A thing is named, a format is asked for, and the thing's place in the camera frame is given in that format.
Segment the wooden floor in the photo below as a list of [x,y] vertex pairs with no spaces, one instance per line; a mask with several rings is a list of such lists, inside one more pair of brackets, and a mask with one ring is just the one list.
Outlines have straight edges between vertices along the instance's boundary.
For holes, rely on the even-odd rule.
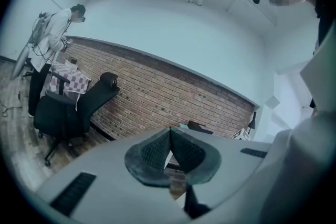
[[[12,63],[0,60],[0,98],[7,107],[20,106],[18,100],[20,92],[22,108],[8,110],[6,118],[0,115],[1,152],[8,168],[19,182],[34,191],[48,177],[70,163],[75,156],[65,146],[59,145],[51,155],[51,167],[45,166],[44,156],[52,139],[47,135],[42,139],[37,137],[38,132],[34,129],[33,118],[28,117],[30,77],[9,81],[13,66]],[[47,77],[45,88],[49,81],[50,77]],[[85,142],[81,138],[72,140],[79,154],[108,141],[94,130],[90,130],[87,137],[88,140]]]

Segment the desk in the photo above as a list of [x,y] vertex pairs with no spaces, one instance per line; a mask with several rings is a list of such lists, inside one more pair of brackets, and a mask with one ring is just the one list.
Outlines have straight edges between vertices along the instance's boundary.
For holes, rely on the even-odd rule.
[[[65,92],[76,92],[78,94],[83,94],[86,92],[91,79],[89,79],[80,71],[69,68],[63,63],[59,62],[54,62],[51,69],[54,73],[57,73],[62,77],[70,80],[70,83],[64,83]],[[49,84],[49,90],[52,92],[58,92],[58,89],[59,79],[53,76]]]

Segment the chair headrest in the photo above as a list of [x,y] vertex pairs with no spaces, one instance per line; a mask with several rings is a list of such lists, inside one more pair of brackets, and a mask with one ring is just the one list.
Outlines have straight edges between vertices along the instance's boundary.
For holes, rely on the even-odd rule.
[[105,72],[100,76],[100,80],[106,87],[113,88],[117,86],[117,77],[118,76],[116,74]]

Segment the white sleeve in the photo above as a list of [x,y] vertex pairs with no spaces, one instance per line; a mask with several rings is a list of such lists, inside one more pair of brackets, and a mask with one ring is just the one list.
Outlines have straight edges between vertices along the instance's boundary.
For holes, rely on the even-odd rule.
[[48,34],[49,45],[53,51],[61,51],[64,49],[64,44],[61,41],[61,38],[68,26],[68,17],[59,16],[54,18],[53,21]]

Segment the dark hair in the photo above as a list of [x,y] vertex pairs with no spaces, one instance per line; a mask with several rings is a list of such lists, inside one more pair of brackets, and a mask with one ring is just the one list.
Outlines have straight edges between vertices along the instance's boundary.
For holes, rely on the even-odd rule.
[[86,11],[84,5],[81,5],[81,4],[77,4],[76,6],[73,6],[71,8],[72,12],[75,12],[77,10],[78,10],[78,13],[80,13],[82,16],[85,14],[85,11]]

